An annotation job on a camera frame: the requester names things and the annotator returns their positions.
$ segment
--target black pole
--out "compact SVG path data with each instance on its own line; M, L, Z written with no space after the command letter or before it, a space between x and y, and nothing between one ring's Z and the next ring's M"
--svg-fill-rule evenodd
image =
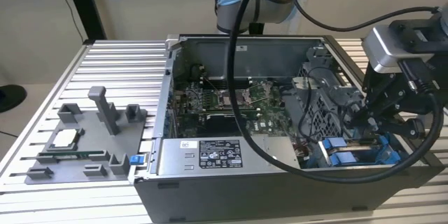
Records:
M73 0L88 39L106 39L94 0Z

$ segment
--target green circuit board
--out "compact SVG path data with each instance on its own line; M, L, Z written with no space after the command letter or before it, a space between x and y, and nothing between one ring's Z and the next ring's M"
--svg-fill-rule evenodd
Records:
M296 136L278 87L272 81L253 81L246 89L237 89L236 100L252 135ZM233 114L228 91L201 89L196 84L177 92L177 104L180 137L200 137L212 116Z

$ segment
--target barcode sticker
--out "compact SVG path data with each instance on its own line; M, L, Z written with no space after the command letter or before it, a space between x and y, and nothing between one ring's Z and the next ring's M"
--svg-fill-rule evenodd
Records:
M236 51L246 51L246 46L236 46Z
M197 149L197 141L181 141L180 148L181 149Z

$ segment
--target motherboard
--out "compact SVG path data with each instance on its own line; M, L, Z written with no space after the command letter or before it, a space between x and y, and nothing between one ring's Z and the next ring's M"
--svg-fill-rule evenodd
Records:
M245 80L236 89L237 105L250 134L296 137L274 80ZM178 137L238 136L225 82L201 77L176 90Z

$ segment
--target power supply label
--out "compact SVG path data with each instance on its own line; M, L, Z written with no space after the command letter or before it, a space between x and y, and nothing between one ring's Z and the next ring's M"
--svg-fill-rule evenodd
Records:
M202 169L242 167L240 140L200 141L198 152Z

